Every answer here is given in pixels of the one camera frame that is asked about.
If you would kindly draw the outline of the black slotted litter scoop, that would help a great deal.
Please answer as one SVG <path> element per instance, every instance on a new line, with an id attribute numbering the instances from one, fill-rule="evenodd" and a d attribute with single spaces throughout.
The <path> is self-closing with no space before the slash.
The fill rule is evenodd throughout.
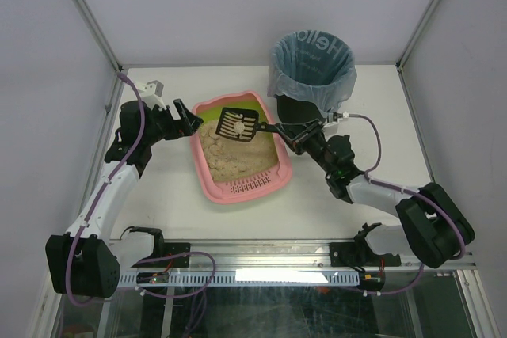
<path id="1" fill-rule="evenodd" d="M 260 114 L 254 109 L 223 108 L 215 133 L 225 139 L 250 142 L 258 132 L 277 133 L 276 125 L 260 121 Z"/>

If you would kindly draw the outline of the black bin with blue liner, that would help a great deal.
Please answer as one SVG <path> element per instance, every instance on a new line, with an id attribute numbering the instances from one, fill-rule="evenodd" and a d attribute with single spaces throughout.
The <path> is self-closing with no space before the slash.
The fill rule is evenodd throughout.
<path id="1" fill-rule="evenodd" d="M 270 51 L 267 95 L 282 123 L 324 120 L 351 97 L 356 78 L 348 44 L 328 32 L 299 30 Z"/>

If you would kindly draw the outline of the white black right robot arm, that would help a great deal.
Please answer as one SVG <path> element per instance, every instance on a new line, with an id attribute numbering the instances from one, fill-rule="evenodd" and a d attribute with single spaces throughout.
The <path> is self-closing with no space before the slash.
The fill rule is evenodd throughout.
<path id="1" fill-rule="evenodd" d="M 438 268 L 463 257 L 475 231 L 442 186 L 407 187 L 375 179 L 359 169 L 348 135 L 326 139 L 323 123 L 279 123 L 276 132 L 296 154 L 308 154 L 326 174 L 335 198 L 393 215 L 397 226 L 363 226 L 356 239 L 377 256 L 414 255 Z"/>

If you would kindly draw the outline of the beige litter clump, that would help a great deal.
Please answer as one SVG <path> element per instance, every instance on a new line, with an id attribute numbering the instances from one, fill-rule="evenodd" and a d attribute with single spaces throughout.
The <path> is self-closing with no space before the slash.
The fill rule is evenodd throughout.
<path id="1" fill-rule="evenodd" d="M 236 134 L 241 135 L 245 130 L 245 124 L 243 122 L 234 123 L 234 131 Z"/>

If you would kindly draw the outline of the pink cat litter box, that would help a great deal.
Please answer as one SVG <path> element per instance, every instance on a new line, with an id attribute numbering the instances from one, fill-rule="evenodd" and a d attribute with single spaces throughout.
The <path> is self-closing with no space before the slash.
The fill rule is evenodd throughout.
<path id="1" fill-rule="evenodd" d="M 230 93 L 194 105 L 193 113 L 204 122 L 219 118 L 222 108 L 248 108 L 259 113 L 260 120 L 273 124 L 274 118 L 261 96 L 254 91 Z M 191 138 L 191 149 L 196 173 L 206 197 L 214 203 L 227 205 L 248 202 L 267 196 L 288 184 L 292 177 L 292 164 L 282 139 L 275 135 L 277 163 L 264 171 L 237 180 L 216 182 L 212 179 L 202 145 L 197 136 Z"/>

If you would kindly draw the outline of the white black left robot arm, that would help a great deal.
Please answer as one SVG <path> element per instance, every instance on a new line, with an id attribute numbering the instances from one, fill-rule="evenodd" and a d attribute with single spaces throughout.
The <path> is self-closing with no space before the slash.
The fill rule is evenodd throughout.
<path id="1" fill-rule="evenodd" d="M 110 242 L 112 228 L 130 191 L 136 186 L 154 144 L 194 135 L 203 120 L 182 100 L 168 108 L 128 101 L 120 107 L 120 126 L 105 154 L 101 179 L 76 220 L 64 234 L 51 235 L 45 245 L 53 289 L 71 297 L 112 296 L 124 269 L 140 261 L 168 255 L 159 228 L 130 227 L 125 238 Z"/>

